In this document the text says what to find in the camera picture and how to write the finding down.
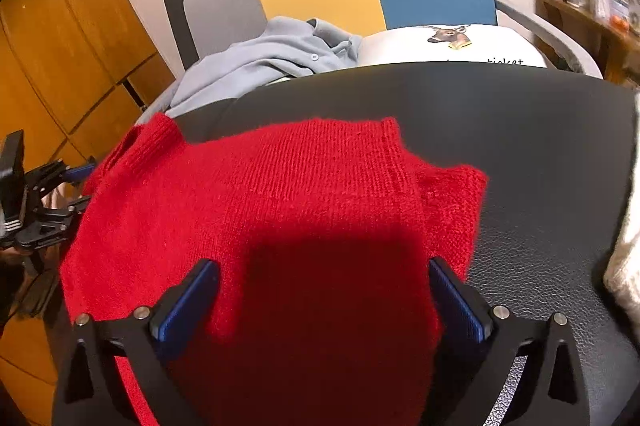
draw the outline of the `black clamp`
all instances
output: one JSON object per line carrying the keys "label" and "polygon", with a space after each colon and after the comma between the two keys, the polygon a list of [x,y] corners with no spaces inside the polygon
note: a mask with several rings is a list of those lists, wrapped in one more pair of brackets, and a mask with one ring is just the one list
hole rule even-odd
{"label": "black clamp", "polygon": [[15,247],[31,253],[24,257],[31,275],[42,272],[44,264],[35,252],[75,236],[80,217],[90,197],[76,200],[66,209],[45,208],[42,197],[60,184],[84,180],[95,161],[70,168],[61,160],[24,172],[24,132],[6,136],[0,152],[0,250]]}
{"label": "black clamp", "polygon": [[[580,361],[564,314],[554,313],[546,321],[516,317],[505,306],[489,307],[444,260],[431,260],[429,268],[431,293],[446,328],[441,346],[449,356],[441,370],[436,368],[436,378],[443,373],[463,377],[454,386],[434,386],[427,408],[436,402],[441,417],[434,420],[432,415],[424,424],[482,426],[514,359],[528,356],[501,424],[588,426]],[[186,347],[217,294],[219,280],[218,264],[200,260],[153,308],[141,306],[127,318],[103,322],[80,314],[72,353],[60,371],[53,426],[139,425],[113,356],[129,359],[160,426],[201,426],[163,365]]]}
{"label": "black clamp", "polygon": [[128,317],[111,321],[96,322],[80,314],[58,376],[53,426],[139,426],[114,356],[129,359],[159,425],[204,426],[164,365],[184,351],[219,284],[218,264],[202,259],[153,307],[140,306]]}
{"label": "black clamp", "polygon": [[527,356],[501,424],[588,426],[584,378],[565,314],[555,312],[548,320],[519,318],[504,305],[491,308],[443,259],[431,260],[429,268],[431,294],[445,327],[444,354],[438,361],[445,372],[462,374],[431,393],[429,405],[443,415],[433,424],[484,425],[514,360]]}

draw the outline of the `red knit sweater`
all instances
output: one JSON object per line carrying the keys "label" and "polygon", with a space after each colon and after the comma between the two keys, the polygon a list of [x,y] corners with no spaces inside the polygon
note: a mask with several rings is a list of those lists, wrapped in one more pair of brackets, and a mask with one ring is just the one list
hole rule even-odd
{"label": "red knit sweater", "polygon": [[[427,260],[460,276],[485,176],[407,152],[393,119],[309,120],[191,146],[165,116],[88,182],[62,265],[70,316],[153,304],[202,257],[222,285],[170,367],[216,426],[414,426],[438,331]],[[126,361],[142,424],[155,424]]]}

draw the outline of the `deer illustration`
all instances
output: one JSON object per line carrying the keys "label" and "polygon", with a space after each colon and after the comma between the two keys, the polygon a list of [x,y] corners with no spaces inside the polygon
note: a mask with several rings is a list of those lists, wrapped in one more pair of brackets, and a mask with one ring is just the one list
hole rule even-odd
{"label": "deer illustration", "polygon": [[441,27],[435,27],[433,25],[422,25],[422,27],[429,27],[435,29],[436,34],[431,36],[427,41],[429,43],[440,43],[443,41],[449,42],[451,49],[460,50],[462,47],[471,45],[472,41],[466,36],[466,28],[469,25],[460,25],[453,29],[443,29]]}

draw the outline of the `wooden cabinet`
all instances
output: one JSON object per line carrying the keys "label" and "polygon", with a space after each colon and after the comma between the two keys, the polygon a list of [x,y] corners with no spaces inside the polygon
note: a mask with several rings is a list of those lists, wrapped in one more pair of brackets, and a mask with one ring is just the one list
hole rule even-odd
{"label": "wooden cabinet", "polygon": [[128,0],[0,0],[0,25],[0,138],[25,129],[27,168],[104,156],[174,80]]}
{"label": "wooden cabinet", "polygon": [[[625,83],[626,61],[630,55],[640,56],[640,38],[622,32],[608,21],[595,19],[590,12],[564,0],[536,0],[536,14],[582,45],[598,64],[605,80],[617,85]],[[549,45],[541,40],[536,45],[558,65],[558,56]]]}

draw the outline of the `metal bolt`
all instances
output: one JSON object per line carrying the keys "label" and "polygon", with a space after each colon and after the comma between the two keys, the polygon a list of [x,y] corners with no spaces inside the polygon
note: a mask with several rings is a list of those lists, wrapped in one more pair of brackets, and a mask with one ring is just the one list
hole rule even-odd
{"label": "metal bolt", "polygon": [[90,319],[91,319],[91,316],[83,312],[82,314],[79,314],[78,317],[76,318],[76,325],[78,325],[79,327],[82,327],[83,325],[86,325]]}
{"label": "metal bolt", "polygon": [[133,311],[133,317],[137,320],[146,320],[151,314],[151,309],[149,307],[138,307]]}
{"label": "metal bolt", "polygon": [[499,320],[505,320],[509,317],[509,309],[504,305],[496,305],[494,307],[494,316]]}
{"label": "metal bolt", "polygon": [[567,318],[566,318],[566,316],[565,316],[564,314],[562,314],[561,312],[557,312],[557,313],[555,313],[555,314],[554,314],[554,321],[555,321],[558,325],[563,326],[563,325],[566,325],[566,324],[567,324],[568,319],[567,319]]}

